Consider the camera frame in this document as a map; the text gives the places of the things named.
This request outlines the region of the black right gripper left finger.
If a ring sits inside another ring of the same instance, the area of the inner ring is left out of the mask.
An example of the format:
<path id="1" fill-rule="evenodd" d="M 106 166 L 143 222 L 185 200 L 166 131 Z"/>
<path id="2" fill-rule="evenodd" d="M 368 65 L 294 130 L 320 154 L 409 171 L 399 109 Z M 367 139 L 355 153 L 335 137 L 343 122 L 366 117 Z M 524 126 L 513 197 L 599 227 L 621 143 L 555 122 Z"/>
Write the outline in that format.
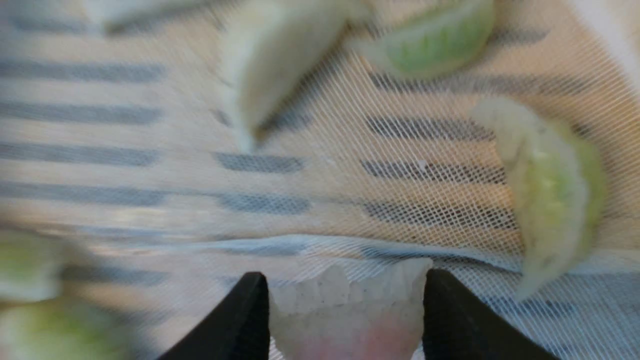
<path id="1" fill-rule="evenodd" d="M 230 292 L 160 360 L 267 360 L 269 288 L 261 272 L 246 272 Z"/>

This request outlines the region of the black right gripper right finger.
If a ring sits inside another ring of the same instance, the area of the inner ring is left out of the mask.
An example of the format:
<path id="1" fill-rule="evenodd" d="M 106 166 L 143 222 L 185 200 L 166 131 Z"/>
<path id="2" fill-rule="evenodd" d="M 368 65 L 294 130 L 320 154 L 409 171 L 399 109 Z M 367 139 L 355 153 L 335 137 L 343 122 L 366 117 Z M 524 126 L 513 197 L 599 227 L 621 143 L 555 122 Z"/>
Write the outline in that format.
<path id="1" fill-rule="evenodd" d="M 426 273 L 422 346 L 426 360 L 555 360 L 445 269 Z"/>

